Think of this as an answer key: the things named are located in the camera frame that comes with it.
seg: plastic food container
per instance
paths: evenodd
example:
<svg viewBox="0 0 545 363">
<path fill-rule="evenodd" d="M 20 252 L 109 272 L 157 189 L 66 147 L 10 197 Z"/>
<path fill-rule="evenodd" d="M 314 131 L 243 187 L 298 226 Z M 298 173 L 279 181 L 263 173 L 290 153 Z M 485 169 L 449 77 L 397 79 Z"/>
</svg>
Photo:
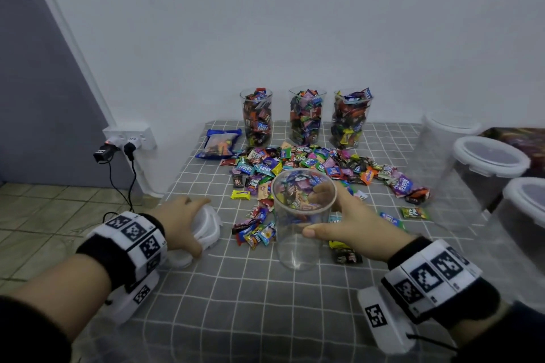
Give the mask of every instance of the plastic food container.
<svg viewBox="0 0 545 363">
<path fill-rule="evenodd" d="M 304 85 L 290 89 L 290 93 L 290 137 L 297 145 L 314 145 L 318 142 L 326 91 L 316 85 Z"/>
<path fill-rule="evenodd" d="M 433 222 L 447 229 L 474 223 L 510 178 L 520 177 L 530 158 L 506 143 L 480 136 L 458 138 L 439 183 L 425 203 Z"/>
<path fill-rule="evenodd" d="M 295 187 L 293 195 L 304 192 L 295 183 L 301 178 L 316 177 L 321 185 L 320 202 L 306 209 L 294 209 L 286 200 L 286 188 Z M 272 193 L 275 199 L 276 244 L 278 259 L 286 267 L 294 270 L 306 270 L 320 260 L 322 241 L 306 238 L 301 233 L 310 224 L 329 221 L 331 206 L 337 198 L 337 188 L 333 181 L 318 170 L 294 168 L 282 171 L 272 181 Z"/>
<path fill-rule="evenodd" d="M 335 110 L 331 117 L 330 142 L 339 149 L 358 146 L 361 130 L 373 96 L 369 88 L 360 92 L 335 93 Z"/>
<path fill-rule="evenodd" d="M 270 143 L 273 131 L 272 95 L 268 88 L 247 89 L 240 93 L 244 133 L 251 147 L 265 147 Z"/>
<path fill-rule="evenodd" d="M 193 236 L 206 250 L 220 238 L 222 221 L 211 205 L 203 206 L 191 223 Z M 193 261 L 193 257 L 185 250 L 173 250 L 167 252 L 168 262 L 176 268 L 187 267 Z"/>
<path fill-rule="evenodd" d="M 486 244 L 511 244 L 545 274 L 545 178 L 515 178 L 504 199 L 479 230 Z"/>
<path fill-rule="evenodd" d="M 432 189 L 448 164 L 455 140 L 481 132 L 481 124 L 460 112 L 432 111 L 423 118 L 418 142 L 407 161 L 405 175 Z"/>
</svg>

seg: plastic cup filled with candy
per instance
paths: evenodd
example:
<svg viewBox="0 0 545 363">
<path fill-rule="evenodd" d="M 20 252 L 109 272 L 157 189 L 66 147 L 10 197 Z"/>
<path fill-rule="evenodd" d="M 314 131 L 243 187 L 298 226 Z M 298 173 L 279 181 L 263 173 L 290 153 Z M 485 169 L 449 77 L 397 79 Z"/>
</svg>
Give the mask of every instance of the plastic cup filled with candy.
<svg viewBox="0 0 545 363">
<path fill-rule="evenodd" d="M 271 117 L 271 101 L 273 92 L 267 88 L 255 88 L 242 91 L 242 115 L 244 132 L 248 144 L 252 147 L 269 145 L 273 120 Z"/>
<path fill-rule="evenodd" d="M 290 89 L 291 139 L 297 145 L 313 145 L 318 142 L 322 123 L 322 104 L 326 91 L 315 85 L 297 86 Z"/>
<path fill-rule="evenodd" d="M 326 174 L 310 168 L 285 170 L 272 183 L 279 260 L 294 270 L 308 269 L 320 260 L 322 242 L 305 238 L 303 228 L 329 221 L 337 188 Z"/>
<path fill-rule="evenodd" d="M 331 143 L 339 149 L 358 145 L 373 96 L 369 88 L 343 94 L 335 93 L 335 112 L 331 119 Z"/>
</svg>

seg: tiled floor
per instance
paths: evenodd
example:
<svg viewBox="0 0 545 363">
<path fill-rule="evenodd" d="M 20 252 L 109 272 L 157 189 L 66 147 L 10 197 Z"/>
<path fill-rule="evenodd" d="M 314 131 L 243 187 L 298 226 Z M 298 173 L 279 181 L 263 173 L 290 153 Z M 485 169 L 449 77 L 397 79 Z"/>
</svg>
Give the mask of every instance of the tiled floor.
<svg viewBox="0 0 545 363">
<path fill-rule="evenodd" d="M 102 222 L 106 212 L 127 209 L 121 195 L 109 188 L 1 186 L 0 294 L 75 252 L 83 236 Z"/>
</svg>

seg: hand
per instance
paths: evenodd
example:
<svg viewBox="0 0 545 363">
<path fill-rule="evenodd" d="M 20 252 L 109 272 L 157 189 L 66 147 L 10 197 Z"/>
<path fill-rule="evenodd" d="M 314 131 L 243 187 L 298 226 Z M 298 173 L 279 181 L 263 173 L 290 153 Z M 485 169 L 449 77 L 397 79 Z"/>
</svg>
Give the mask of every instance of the hand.
<svg viewBox="0 0 545 363">
<path fill-rule="evenodd" d="M 340 241 L 367 258 L 384 262 L 415 239 L 378 216 L 363 201 L 350 195 L 339 182 L 335 182 L 335 186 L 337 200 L 331 210 L 342 212 L 341 222 L 309 225 L 303 229 L 304 237 Z M 312 202 L 331 201 L 327 184 L 317 185 L 314 191 Z"/>
<path fill-rule="evenodd" d="M 191 201 L 184 195 L 167 201 L 149 212 L 149 215 L 153 215 L 163 225 L 169 250 L 183 249 L 193 257 L 201 255 L 203 248 L 193 237 L 191 222 L 202 206 L 209 202 L 208 198 Z"/>
</svg>

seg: blue candy bag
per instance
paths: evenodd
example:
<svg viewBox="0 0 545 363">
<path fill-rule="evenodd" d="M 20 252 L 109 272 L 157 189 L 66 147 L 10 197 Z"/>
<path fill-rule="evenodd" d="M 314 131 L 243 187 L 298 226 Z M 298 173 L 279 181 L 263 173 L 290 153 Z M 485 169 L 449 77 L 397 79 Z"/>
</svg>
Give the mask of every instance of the blue candy bag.
<svg viewBox="0 0 545 363">
<path fill-rule="evenodd" d="M 195 155 L 195 158 L 230 158 L 234 155 L 233 147 L 236 143 L 236 140 L 241 135 L 242 129 L 240 128 L 231 131 L 209 129 L 206 132 L 207 139 L 204 143 L 204 150 Z"/>
</svg>

